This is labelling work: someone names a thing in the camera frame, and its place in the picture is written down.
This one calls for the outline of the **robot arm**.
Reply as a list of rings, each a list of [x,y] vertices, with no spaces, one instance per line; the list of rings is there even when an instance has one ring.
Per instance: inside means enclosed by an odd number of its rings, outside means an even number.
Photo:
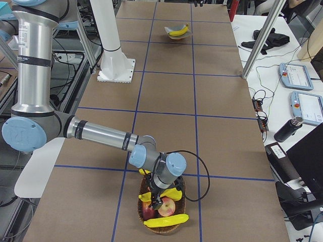
[[[49,103],[52,32],[75,13],[75,1],[13,1],[19,23],[18,98],[2,136],[12,148],[32,152],[57,138],[76,138],[112,146],[131,153],[129,162],[146,170],[151,207],[162,205],[164,191],[184,189],[185,158],[177,151],[162,153],[151,136],[138,136],[100,126],[54,110]]]

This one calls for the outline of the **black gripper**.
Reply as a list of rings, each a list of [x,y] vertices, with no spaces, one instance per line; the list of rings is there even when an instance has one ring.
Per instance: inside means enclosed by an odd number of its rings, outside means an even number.
[[[160,195],[166,189],[176,188],[177,190],[181,190],[182,194],[183,194],[184,180],[183,180],[183,177],[180,176],[180,177],[176,178],[172,184],[166,185],[165,188],[159,188],[154,183],[152,173],[150,173],[149,175],[147,175],[147,187],[149,188],[149,191],[151,192],[151,208],[153,210],[158,210],[163,205],[163,201],[162,201]]]

